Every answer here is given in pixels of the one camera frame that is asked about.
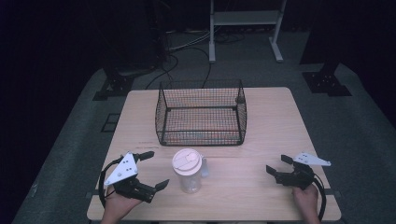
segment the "wire mesh basket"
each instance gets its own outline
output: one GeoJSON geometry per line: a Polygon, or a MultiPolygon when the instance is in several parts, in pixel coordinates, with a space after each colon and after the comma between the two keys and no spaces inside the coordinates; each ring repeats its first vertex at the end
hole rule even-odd
{"type": "Polygon", "coordinates": [[[155,128],[163,146],[239,146],[247,118],[239,79],[160,83],[155,128]]]}

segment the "wooden table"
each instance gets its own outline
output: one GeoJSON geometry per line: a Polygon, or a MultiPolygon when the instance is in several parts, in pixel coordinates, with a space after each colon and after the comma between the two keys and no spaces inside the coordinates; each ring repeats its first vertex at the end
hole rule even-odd
{"type": "MultiPolygon", "coordinates": [[[[120,115],[104,167],[127,151],[154,151],[137,163],[138,179],[147,185],[170,179],[152,203],[141,203],[124,219],[149,221],[289,221],[301,220],[291,188],[275,182],[265,172],[268,164],[278,171],[292,167],[280,160],[305,151],[317,155],[297,105],[287,88],[244,88],[247,99],[247,134],[239,147],[194,147],[205,157],[209,176],[194,194],[181,191],[172,158],[183,147],[163,147],[155,133],[158,91],[131,91],[120,115]]],[[[329,182],[321,166],[312,166],[325,188],[329,182]]],[[[94,195],[87,216],[99,220],[104,209],[94,195]]],[[[333,195],[327,196],[323,220],[338,220],[341,212],[333,195]]]]}

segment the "white lid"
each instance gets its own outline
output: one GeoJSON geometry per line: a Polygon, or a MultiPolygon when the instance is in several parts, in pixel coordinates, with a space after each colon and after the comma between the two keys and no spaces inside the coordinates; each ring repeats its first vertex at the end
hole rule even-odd
{"type": "Polygon", "coordinates": [[[180,175],[194,175],[201,169],[201,154],[191,148],[181,149],[172,159],[172,165],[180,175]]]}

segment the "human hand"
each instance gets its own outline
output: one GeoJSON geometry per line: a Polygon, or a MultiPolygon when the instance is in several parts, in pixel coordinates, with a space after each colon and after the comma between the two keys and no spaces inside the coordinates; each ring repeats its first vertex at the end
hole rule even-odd
{"type": "Polygon", "coordinates": [[[114,191],[114,187],[107,187],[106,208],[103,213],[101,224],[116,224],[123,217],[138,206],[142,201],[137,199],[125,198],[114,191]]]}
{"type": "Polygon", "coordinates": [[[312,184],[305,190],[293,187],[294,202],[307,224],[318,224],[318,189],[312,184]]]}

